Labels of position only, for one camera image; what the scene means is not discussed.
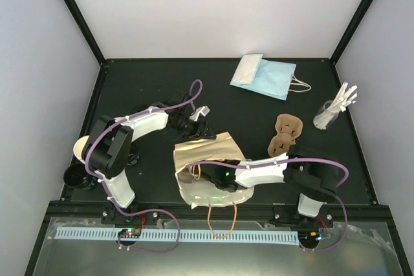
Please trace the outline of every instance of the black table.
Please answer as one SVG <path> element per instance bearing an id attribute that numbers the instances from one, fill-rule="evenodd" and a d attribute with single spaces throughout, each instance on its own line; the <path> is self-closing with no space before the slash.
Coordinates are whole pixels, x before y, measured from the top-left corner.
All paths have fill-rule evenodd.
<path id="1" fill-rule="evenodd" d="M 246 158 L 268 158 L 267 147 L 276 134 L 276 118 L 289 113 L 303 121 L 297 140 L 335 157 L 348 167 L 349 179 L 338 189 L 345 204 L 370 204 L 371 181 L 349 116 L 345 113 L 330 129 L 313 126 L 317 110 L 338 92 L 335 68 L 324 59 L 280 60 L 295 63 L 295 75 L 312 86 L 304 93 L 289 93 L 287 101 L 277 100 L 238 87 L 230 80 L 239 59 L 137 59 L 110 60 L 93 120 L 107 114 L 117 117 L 138 104 L 170 100 L 177 90 L 188 91 L 195 79 L 204 83 L 196 105 L 208 105 L 207 120 L 216 133 L 228 131 Z M 140 163 L 126 172 L 139 202 L 184 204 L 174 177 L 173 150 L 182 142 L 174 130 L 158 131 L 138 140 Z M 72 201 L 105 201 L 98 186 L 91 191 L 74 190 Z M 255 188 L 248 204 L 295 204 L 298 192 L 285 184 L 264 184 Z"/>

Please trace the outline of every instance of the perforated white strip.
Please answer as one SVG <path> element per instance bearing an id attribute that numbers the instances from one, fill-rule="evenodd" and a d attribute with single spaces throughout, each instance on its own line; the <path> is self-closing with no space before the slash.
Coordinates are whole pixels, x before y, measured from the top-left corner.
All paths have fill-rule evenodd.
<path id="1" fill-rule="evenodd" d="M 55 239 L 72 240 L 117 240 L 118 232 L 123 229 L 115 228 L 72 228 L 60 227 Z M 217 230 L 218 235 L 227 231 Z M 176 229 L 143 229 L 141 236 L 126 237 L 122 240 L 138 240 L 142 242 L 173 242 L 177 238 Z M 209 230 L 182 229 L 180 242 L 236 242 L 250 244 L 288 244 L 298 245 L 298 234 L 288 231 L 234 231 L 225 239 L 217 239 Z"/>

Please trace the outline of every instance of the clear glass jar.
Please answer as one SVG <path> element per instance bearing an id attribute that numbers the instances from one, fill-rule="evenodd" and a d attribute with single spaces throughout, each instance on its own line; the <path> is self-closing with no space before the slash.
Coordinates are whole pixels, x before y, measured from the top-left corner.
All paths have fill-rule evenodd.
<path id="1" fill-rule="evenodd" d="M 332 100 L 328 100 L 316 113 L 313 124 L 317 129 L 328 129 L 338 118 L 339 112 L 334 113 L 328 110 Z"/>

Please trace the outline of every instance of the beige bag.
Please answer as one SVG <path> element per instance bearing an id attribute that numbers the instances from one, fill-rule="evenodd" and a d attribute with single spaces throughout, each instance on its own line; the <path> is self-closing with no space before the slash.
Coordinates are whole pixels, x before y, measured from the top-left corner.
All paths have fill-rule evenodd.
<path id="1" fill-rule="evenodd" d="M 175 145 L 174 164 L 181 197 L 191 205 L 224 207 L 246 202 L 253 195 L 254 188 L 228 192 L 217 189 L 209 181 L 199 179 L 188 182 L 191 174 L 187 164 L 204 160 L 245 160 L 240 148 L 229 133 L 217 135 L 215 140 L 196 140 Z"/>

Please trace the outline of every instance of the bundle of white sticks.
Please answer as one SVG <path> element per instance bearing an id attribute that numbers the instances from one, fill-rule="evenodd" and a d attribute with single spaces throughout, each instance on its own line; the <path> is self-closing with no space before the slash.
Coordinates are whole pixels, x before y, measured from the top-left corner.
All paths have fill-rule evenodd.
<path id="1" fill-rule="evenodd" d="M 344 112 L 346 107 L 348 107 L 350 104 L 355 103 L 355 98 L 357 93 L 354 91 L 356 90 L 356 85 L 353 87 L 350 87 L 348 90 L 346 90 L 348 87 L 348 83 L 345 82 L 339 92 L 337 93 L 335 99 L 332 101 L 332 103 L 327 107 L 321 114 L 318 114 L 313 119 L 313 124 L 318 129 L 326 129 L 328 123 L 339 113 Z"/>

